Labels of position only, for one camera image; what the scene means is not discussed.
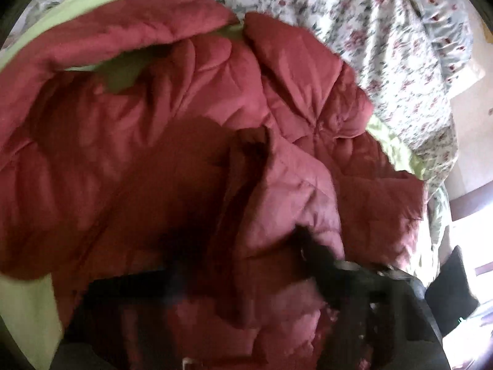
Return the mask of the red quilted puffer jacket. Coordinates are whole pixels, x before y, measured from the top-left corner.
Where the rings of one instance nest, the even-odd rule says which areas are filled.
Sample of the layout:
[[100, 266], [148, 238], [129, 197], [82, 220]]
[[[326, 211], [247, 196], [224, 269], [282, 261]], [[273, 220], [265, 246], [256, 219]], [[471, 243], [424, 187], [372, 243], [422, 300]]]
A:
[[309, 31], [215, 0], [116, 0], [1, 71], [1, 273], [50, 276], [68, 324], [98, 279], [161, 270], [127, 305], [130, 369], [313, 369], [335, 313], [292, 234], [407, 265], [425, 185], [366, 127], [354, 71]]

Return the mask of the dark cushion by window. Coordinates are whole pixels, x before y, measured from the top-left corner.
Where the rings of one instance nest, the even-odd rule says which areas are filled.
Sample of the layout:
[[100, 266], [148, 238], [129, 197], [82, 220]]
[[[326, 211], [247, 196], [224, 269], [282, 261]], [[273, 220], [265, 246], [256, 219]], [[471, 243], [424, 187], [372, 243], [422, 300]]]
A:
[[480, 305], [472, 294], [463, 256], [457, 245], [425, 292], [425, 300], [443, 337], [449, 335]]

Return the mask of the rose floral white duvet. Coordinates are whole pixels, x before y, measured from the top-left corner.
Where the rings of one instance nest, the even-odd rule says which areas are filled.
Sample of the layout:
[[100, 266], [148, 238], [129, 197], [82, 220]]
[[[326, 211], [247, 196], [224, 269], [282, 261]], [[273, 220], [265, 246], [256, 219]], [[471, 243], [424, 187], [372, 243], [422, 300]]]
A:
[[[27, 0], [7, 49], [48, 10], [65, 0]], [[373, 116], [425, 165], [429, 214], [407, 266], [423, 282], [439, 271], [445, 228], [444, 182], [458, 142], [439, 59], [411, 0], [218, 0], [236, 15], [257, 10], [310, 28], [348, 62], [372, 99]]]

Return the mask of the blue floral pillow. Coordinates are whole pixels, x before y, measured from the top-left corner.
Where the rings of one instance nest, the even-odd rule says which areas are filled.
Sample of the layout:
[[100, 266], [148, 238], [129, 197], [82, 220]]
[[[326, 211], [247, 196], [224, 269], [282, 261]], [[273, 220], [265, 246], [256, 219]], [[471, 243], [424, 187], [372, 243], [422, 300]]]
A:
[[465, 0], [411, 0], [439, 59], [445, 91], [453, 99], [485, 76], [472, 59], [474, 35]]

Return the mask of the light green bed sheet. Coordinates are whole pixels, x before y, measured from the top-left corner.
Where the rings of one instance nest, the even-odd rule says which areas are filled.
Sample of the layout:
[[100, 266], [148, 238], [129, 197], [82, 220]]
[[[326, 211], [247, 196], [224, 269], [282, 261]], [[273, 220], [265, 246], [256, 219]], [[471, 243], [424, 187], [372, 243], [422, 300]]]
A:
[[[21, 48], [40, 34], [114, 1], [118, 0], [65, 0], [48, 10], [17, 42], [1, 51], [1, 66], [5, 67]], [[381, 120], [372, 116], [367, 130], [381, 144], [393, 168], [424, 178], [423, 161]], [[2, 276], [1, 317], [27, 363], [36, 369], [49, 368], [62, 334], [51, 277], [21, 282]]]

